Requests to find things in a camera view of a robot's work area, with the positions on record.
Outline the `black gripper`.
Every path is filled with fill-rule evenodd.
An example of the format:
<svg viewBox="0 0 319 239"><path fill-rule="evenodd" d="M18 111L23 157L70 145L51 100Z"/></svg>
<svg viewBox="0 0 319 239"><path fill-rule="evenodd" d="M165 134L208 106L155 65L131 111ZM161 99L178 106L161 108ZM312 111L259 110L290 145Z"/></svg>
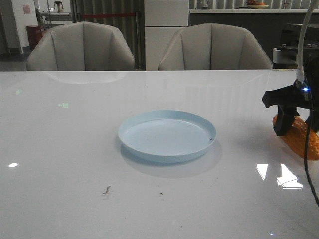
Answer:
<svg viewBox="0 0 319 239"><path fill-rule="evenodd" d="M314 132L319 130L319 60L304 68L303 83L295 81L292 85L273 91L266 91L262 97L265 107L278 106L277 118L273 129L276 136L285 136L295 117L299 116L297 107L310 109L306 124Z"/></svg>

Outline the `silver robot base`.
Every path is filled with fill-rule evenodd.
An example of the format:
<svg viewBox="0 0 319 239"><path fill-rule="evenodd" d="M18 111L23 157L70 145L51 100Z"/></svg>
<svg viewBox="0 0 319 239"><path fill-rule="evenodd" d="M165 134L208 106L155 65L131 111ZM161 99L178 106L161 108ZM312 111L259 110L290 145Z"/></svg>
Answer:
<svg viewBox="0 0 319 239"><path fill-rule="evenodd" d="M275 69L296 69L297 46L282 46L273 48L272 60ZM303 66L306 69L312 62L319 59L319 47L308 44L303 47Z"/></svg>

